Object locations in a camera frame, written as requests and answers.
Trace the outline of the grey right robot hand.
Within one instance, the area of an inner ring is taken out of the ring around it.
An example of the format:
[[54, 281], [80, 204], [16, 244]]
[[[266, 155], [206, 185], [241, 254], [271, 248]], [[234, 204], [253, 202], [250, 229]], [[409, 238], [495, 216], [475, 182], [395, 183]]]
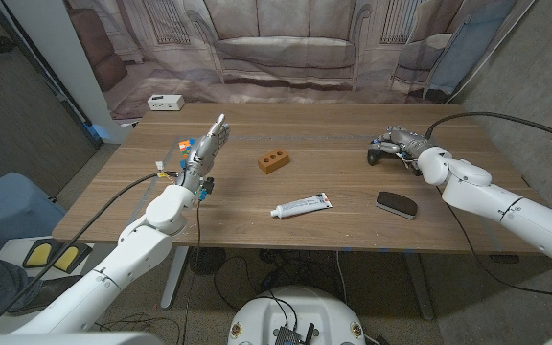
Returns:
[[369, 150], [380, 150], [390, 154], [404, 153], [409, 159], [417, 159], [434, 144], [423, 135], [410, 131], [403, 126], [388, 126], [386, 132], [373, 140]]

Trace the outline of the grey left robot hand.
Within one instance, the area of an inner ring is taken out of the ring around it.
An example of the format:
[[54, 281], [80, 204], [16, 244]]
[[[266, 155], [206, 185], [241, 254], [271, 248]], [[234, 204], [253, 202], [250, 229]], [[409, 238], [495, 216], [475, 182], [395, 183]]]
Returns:
[[219, 150], [229, 138], [230, 128], [225, 115], [220, 114], [208, 132], [200, 137], [191, 148], [183, 173], [177, 177], [176, 184], [195, 192], [200, 180], [206, 177], [214, 165]]

